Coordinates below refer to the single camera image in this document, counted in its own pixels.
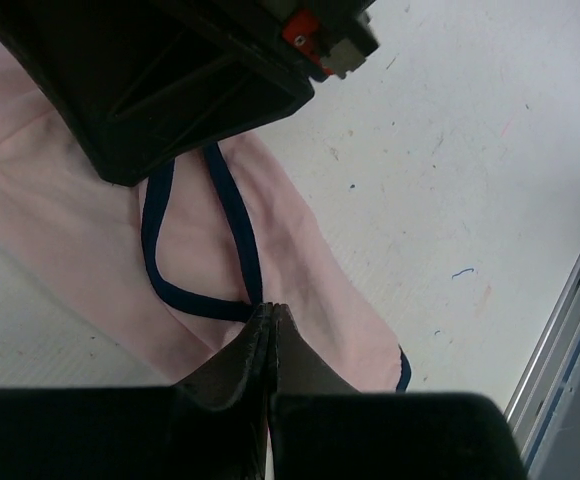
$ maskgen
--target folded cloth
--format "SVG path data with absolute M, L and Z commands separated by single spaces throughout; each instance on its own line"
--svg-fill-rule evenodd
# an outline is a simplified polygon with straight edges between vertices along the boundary
M 240 302 L 243 311 L 261 299 L 287 303 L 302 337 L 352 386 L 403 388 L 410 374 L 401 378 L 396 336 L 346 279 L 279 163 L 252 133 L 217 151 L 249 217 L 262 298 L 253 295 L 256 271 L 242 273 L 253 265 L 237 250 L 248 239 L 235 242 L 207 155 L 188 152 L 164 167 L 169 198 L 156 234 L 144 225 L 142 250 L 142 218 L 155 217 L 142 210 L 158 181 L 126 188 L 99 179 L 61 116 L 0 50 L 0 246 L 58 299 L 172 381 L 228 344 L 244 319 L 238 310 L 239 318 L 230 310 L 215 318 L 182 311 L 164 298 L 163 285 Z M 152 260 L 144 259 L 151 231 Z

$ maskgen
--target white table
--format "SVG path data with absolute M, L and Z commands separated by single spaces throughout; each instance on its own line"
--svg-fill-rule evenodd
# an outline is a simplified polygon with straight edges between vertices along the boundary
M 370 13 L 381 48 L 260 134 L 412 388 L 505 408 L 580 251 L 580 1 Z M 159 381 L 0 252 L 0 385 Z

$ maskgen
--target pink cloth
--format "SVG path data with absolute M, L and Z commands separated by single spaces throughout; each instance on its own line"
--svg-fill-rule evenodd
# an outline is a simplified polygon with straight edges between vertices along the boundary
M 289 304 L 304 339 L 354 387 L 394 391 L 396 336 L 346 279 L 279 163 L 254 134 L 220 146 L 252 220 L 264 300 Z M 243 325 L 181 313 L 154 293 L 139 238 L 145 186 L 100 180 L 54 107 L 0 51 L 0 246 L 61 301 L 176 381 Z M 199 151 L 176 160 L 157 259 L 180 288 L 248 301 Z

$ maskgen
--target red component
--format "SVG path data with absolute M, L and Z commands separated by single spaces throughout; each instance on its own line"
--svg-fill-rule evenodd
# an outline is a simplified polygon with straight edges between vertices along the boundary
M 320 28 L 319 19 L 310 10 L 304 8 L 290 18 L 281 35 L 286 42 L 319 65 L 325 73 L 332 75 L 334 72 L 321 65 L 321 59 L 316 53 L 314 34 Z

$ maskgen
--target garment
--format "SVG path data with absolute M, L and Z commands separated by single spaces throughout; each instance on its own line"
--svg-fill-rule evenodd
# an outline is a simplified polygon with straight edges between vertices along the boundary
M 287 303 L 303 338 L 352 386 L 403 387 L 409 368 L 402 378 L 396 336 L 346 279 L 278 162 L 252 133 L 216 148 L 252 225 L 261 298 L 244 282 L 222 192 L 200 150 L 166 167 L 171 189 L 154 244 L 162 279 L 242 302 L 244 312 L 261 299 Z M 155 292 L 141 242 L 154 181 L 126 188 L 100 180 L 57 111 L 0 51 L 0 246 L 58 299 L 177 381 L 229 343 L 243 318 L 192 315 Z

